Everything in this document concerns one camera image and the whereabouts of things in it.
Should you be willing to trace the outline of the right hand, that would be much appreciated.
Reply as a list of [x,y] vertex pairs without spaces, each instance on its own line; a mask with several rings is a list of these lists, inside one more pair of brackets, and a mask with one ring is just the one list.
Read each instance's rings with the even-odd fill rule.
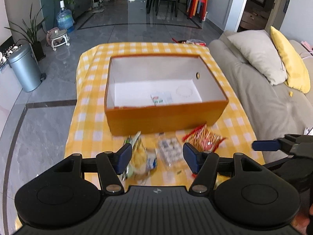
[[306,229],[310,223],[309,217],[312,215],[312,208],[313,206],[311,205],[308,211],[300,210],[291,223],[292,226],[301,234],[307,234]]

